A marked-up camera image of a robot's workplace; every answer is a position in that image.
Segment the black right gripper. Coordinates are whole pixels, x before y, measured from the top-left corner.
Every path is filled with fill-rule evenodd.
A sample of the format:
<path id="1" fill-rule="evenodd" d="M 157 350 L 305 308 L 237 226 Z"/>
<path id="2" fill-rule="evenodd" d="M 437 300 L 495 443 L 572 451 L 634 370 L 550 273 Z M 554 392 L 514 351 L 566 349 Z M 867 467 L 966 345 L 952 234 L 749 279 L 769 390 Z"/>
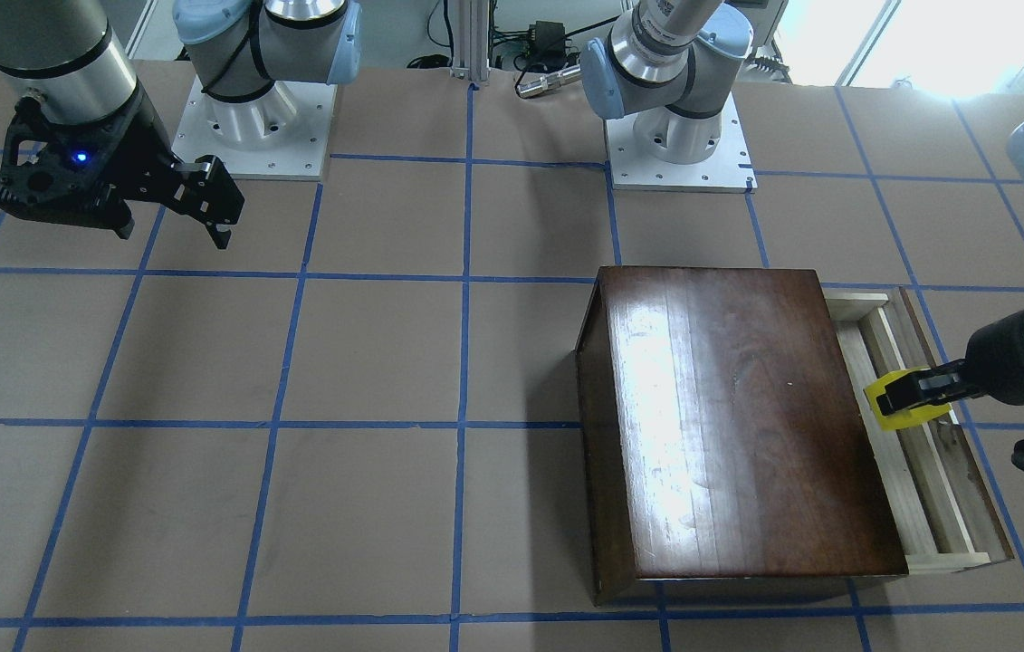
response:
<path id="1" fill-rule="evenodd" d="M 160 203 L 195 219 L 217 249 L 229 246 L 245 197 L 225 162 L 177 161 L 143 85 L 109 116 L 53 123 L 39 91 L 24 92 L 6 130 L 0 209 L 23 220 L 102 228 L 130 240 L 128 201 Z"/>

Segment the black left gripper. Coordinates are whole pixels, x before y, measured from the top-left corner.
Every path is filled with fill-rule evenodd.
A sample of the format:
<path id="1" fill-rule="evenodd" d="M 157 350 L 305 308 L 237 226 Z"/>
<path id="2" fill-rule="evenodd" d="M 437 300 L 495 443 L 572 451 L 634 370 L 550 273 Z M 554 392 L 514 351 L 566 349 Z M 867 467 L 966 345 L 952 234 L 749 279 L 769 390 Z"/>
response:
<path id="1" fill-rule="evenodd" d="M 981 395 L 1012 406 L 1024 405 L 1024 312 L 975 331 L 964 360 L 932 368 L 896 370 L 880 377 L 879 412 L 913 412 Z M 1016 443 L 1010 461 L 1024 472 L 1024 440 Z"/>

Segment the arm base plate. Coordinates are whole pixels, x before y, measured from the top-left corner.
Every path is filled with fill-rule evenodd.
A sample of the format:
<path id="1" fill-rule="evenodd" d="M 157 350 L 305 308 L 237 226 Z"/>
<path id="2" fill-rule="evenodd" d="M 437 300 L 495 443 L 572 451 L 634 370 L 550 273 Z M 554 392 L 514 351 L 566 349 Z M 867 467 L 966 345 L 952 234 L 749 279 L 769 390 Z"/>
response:
<path id="1" fill-rule="evenodd" d="M 172 149 L 190 162 L 221 159 L 234 180 L 321 182 L 338 85 L 278 81 L 262 98 L 226 103 L 193 86 Z"/>
<path id="2" fill-rule="evenodd" d="M 616 190 L 744 194 L 759 188 L 732 94 L 719 114 L 702 120 L 665 107 L 607 120 L 604 138 Z"/>

